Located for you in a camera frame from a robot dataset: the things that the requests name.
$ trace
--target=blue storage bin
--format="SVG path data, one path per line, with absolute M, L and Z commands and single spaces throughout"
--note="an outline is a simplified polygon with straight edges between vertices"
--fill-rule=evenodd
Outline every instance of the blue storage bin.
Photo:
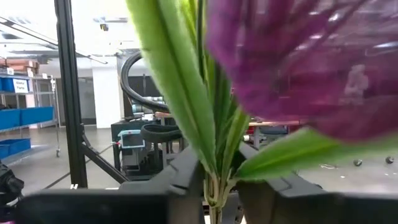
M 25 80 L 25 79 L 21 79 L 21 78 L 1 78 L 1 84 L 2 84 L 2 90 L 3 91 L 10 91 L 10 92 L 15 92 L 15 88 L 14 88 L 14 81 L 13 79 L 16 80 Z
M 36 124 L 44 121 L 52 121 L 54 107 L 46 106 L 39 108 L 21 109 L 21 125 Z
M 0 141 L 0 148 L 8 149 L 8 156 L 30 149 L 30 139 L 7 139 Z
M 8 156 L 8 146 L 0 146 L 0 159 Z
M 21 125 L 21 111 L 18 109 L 0 110 L 0 130 Z

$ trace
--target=white label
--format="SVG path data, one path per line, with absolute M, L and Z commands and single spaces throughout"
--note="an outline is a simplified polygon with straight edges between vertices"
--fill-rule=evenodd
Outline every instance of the white label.
M 14 75 L 14 69 L 13 68 L 7 68 L 7 74 L 8 75 Z
M 28 68 L 28 69 L 27 69 L 27 76 L 32 78 L 33 75 L 34 75 L 34 74 L 33 74 L 33 72 L 32 72 L 32 69 Z
M 28 93 L 27 80 L 13 79 L 15 93 Z
M 71 184 L 71 185 L 70 185 L 70 188 L 76 190 L 78 186 L 79 186 L 78 184 Z

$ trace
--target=black metal frame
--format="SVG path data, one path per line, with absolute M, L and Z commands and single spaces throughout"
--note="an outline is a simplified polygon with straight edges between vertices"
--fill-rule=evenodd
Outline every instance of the black metal frame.
M 54 0 L 57 15 L 58 50 L 60 56 L 61 83 L 64 90 L 65 124 L 69 155 L 71 184 L 87 188 L 85 156 L 107 172 L 119 183 L 128 181 L 120 171 L 103 159 L 88 142 L 81 123 L 78 91 L 76 50 L 70 0 Z

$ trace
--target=black metal pole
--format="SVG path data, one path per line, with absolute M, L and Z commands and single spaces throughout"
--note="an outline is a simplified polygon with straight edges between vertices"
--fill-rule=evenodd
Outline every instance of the black metal pole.
M 57 15 L 58 51 L 65 108 L 71 184 L 87 187 L 86 163 L 83 150 L 81 114 L 76 65 L 75 40 L 70 0 L 54 0 Z

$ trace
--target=green leaf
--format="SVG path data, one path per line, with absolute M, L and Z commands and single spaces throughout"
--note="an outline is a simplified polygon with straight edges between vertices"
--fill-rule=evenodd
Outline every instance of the green leaf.
M 180 1 L 127 0 L 157 88 L 207 172 L 215 173 L 213 108 L 199 74 Z
M 185 21 L 185 26 L 192 42 L 192 45 L 197 44 L 197 35 L 195 30 L 195 21 L 197 19 L 197 0 L 181 0 L 180 10 Z
M 215 94 L 214 94 L 214 120 L 216 126 L 216 161 L 219 171 L 223 166 L 223 154 L 226 148 L 226 140 L 231 125 L 233 125 L 234 114 L 229 113 L 231 106 L 231 85 L 226 75 L 221 71 L 218 64 L 215 64 Z
M 292 170 L 316 166 L 348 157 L 396 151 L 397 133 L 357 144 L 347 144 L 324 136 L 311 128 L 302 128 L 269 144 L 243 162 L 234 178 L 243 181 L 265 180 Z
M 235 152 L 242 141 L 242 136 L 247 130 L 250 117 L 239 107 L 233 116 L 231 128 L 229 129 L 225 149 L 223 151 L 221 178 L 227 179 Z

